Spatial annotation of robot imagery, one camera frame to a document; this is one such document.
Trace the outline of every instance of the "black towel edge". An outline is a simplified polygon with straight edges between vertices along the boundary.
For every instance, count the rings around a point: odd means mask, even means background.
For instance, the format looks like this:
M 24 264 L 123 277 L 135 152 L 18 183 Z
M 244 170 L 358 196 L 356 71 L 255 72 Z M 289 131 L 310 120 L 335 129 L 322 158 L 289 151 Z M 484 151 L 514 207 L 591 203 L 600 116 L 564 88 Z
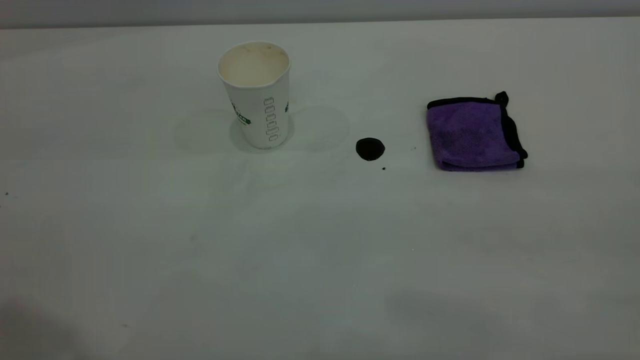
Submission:
M 518 128 L 516 122 L 507 114 L 507 107 L 500 105 L 500 123 L 502 125 L 502 134 L 504 135 L 504 141 L 507 142 L 509 148 L 518 153 L 520 161 L 518 161 L 517 168 L 524 167 L 524 159 L 529 157 L 529 154 L 522 148 L 520 138 L 518 137 Z
M 495 100 L 487 99 L 485 97 L 453 97 L 451 99 L 440 99 L 440 100 L 431 101 L 429 104 L 427 104 L 427 110 L 434 108 L 436 106 L 458 104 L 460 102 L 481 102 L 484 104 L 498 104 L 498 105 L 500 104 Z

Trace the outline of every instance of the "white paper cup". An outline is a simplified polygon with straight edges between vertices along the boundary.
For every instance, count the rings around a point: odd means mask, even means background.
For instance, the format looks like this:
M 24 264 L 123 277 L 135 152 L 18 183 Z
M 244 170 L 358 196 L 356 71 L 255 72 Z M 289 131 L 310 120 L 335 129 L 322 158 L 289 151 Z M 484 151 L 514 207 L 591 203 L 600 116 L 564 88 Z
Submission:
M 289 132 L 291 59 L 270 42 L 245 42 L 218 61 L 218 76 L 242 124 L 246 141 L 258 149 L 276 147 Z

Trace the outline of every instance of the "folded towel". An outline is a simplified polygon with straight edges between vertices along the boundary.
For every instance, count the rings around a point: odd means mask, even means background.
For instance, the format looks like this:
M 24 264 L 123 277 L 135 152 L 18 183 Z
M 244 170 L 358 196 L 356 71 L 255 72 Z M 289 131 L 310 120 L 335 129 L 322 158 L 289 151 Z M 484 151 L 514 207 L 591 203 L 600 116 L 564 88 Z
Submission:
M 513 119 L 507 115 L 506 92 L 495 100 L 457 97 L 427 105 L 427 127 L 433 157 L 442 170 L 494 171 L 524 167 Z

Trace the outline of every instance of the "white tabletop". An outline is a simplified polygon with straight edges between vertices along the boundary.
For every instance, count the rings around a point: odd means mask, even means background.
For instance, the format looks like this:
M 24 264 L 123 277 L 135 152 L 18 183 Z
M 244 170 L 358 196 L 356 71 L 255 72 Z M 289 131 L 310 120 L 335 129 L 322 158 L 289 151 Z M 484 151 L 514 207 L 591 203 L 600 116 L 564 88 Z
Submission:
M 216 76 L 262 39 L 292 57 L 275 151 Z M 0 350 L 636 359 L 639 39 L 640 18 L 0 31 Z M 436 169 L 427 103 L 503 90 L 525 168 Z

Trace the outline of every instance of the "black liquid puddle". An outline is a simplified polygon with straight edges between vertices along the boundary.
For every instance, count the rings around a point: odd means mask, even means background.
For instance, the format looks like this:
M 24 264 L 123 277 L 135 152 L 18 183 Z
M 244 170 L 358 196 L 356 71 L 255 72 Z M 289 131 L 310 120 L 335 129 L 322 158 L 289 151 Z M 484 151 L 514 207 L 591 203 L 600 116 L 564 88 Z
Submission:
M 375 160 L 385 153 L 385 145 L 375 138 L 364 138 L 356 143 L 356 152 L 367 161 Z

